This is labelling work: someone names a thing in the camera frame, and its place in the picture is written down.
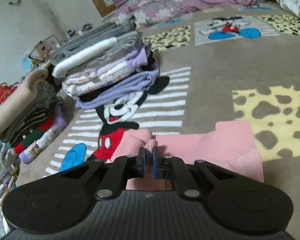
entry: wall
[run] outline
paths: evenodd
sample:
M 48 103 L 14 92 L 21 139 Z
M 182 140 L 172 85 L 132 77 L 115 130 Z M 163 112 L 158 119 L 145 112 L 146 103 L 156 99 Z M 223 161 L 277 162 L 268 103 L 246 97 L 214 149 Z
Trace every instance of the wall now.
M 81 28 L 86 23 L 95 27 L 103 24 L 92 0 L 40 0 L 64 33 Z
M 22 0 L 20 6 L 9 6 L 10 1 L 17 0 L 0 0 L 0 83 L 12 84 L 25 74 L 26 51 L 52 34 L 59 40 L 64 36 L 38 0 Z

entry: folded purple garment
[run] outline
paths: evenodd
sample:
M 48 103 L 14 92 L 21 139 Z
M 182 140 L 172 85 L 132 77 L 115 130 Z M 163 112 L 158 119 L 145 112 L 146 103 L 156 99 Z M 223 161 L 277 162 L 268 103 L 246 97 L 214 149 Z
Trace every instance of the folded purple garment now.
M 76 101 L 75 108 L 94 109 L 129 93 L 149 90 L 160 75 L 159 65 L 155 58 L 149 68 L 152 70 L 142 71 L 125 78 L 90 102 L 83 102 L 80 98 L 74 97 Z

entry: mickey mouse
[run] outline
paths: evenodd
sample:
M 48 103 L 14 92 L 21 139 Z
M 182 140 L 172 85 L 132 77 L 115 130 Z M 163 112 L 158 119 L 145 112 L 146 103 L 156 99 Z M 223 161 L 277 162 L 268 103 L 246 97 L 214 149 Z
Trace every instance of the mickey mouse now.
M 137 130 L 139 128 L 138 123 L 128 121 L 128 119 L 138 111 L 148 94 L 160 93 L 168 85 L 169 80 L 168 76 L 159 77 L 148 91 L 132 92 L 112 103 L 97 107 L 96 111 L 103 122 L 103 126 L 99 133 L 99 147 L 87 161 L 96 158 L 110 159 L 118 147 L 123 133 L 128 129 Z

